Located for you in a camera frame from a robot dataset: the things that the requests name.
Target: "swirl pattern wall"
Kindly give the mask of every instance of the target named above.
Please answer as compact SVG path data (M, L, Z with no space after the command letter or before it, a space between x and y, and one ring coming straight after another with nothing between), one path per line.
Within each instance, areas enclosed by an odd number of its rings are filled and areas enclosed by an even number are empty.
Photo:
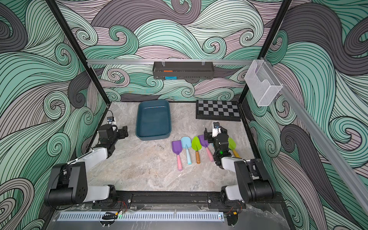
M299 0L296 4L307 2ZM255 59L282 0L57 0L88 59ZM238 100L249 66L213 80L155 80L152 66L95 65L112 101Z
M368 185L368 1L292 6L267 53L280 78ZM368 229L368 217L278 95L246 117L297 229Z
M86 151L105 108L46 2L0 1L1 229L42 228L51 167Z

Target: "clear acrylic holder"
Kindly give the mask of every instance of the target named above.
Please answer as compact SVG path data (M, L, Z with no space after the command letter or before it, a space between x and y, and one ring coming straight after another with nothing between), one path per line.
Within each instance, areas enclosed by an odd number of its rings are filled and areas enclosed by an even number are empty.
M272 65L264 60L253 60L244 79L258 106L269 106L282 88Z

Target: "light blue handle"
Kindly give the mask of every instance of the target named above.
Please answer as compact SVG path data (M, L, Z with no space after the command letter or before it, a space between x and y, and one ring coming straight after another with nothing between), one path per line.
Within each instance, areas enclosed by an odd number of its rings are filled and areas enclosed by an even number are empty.
M185 146L186 150L187 150L187 161L188 161L188 164L192 164L192 161L190 160L190 155L189 155L189 149L188 149L188 146Z

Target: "green toy shovel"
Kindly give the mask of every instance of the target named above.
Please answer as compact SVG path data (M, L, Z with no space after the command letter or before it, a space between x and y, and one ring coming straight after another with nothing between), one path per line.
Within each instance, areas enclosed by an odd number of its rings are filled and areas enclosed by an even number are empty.
M195 150L195 157L197 159L197 164L201 163L201 160L199 159L199 150L202 148L201 142L199 141L199 138L195 136L192 140L192 149Z
M233 151L233 154L236 158L240 158L238 152L235 150L235 148L236 148L235 141L231 137L229 137L228 141L229 141L229 149L231 149Z

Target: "checkered pattern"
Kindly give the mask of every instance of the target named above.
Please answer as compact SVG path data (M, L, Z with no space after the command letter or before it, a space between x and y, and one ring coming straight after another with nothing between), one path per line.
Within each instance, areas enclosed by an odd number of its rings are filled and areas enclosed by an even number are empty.
M198 114L240 117L236 102L223 102L217 100L199 100Z

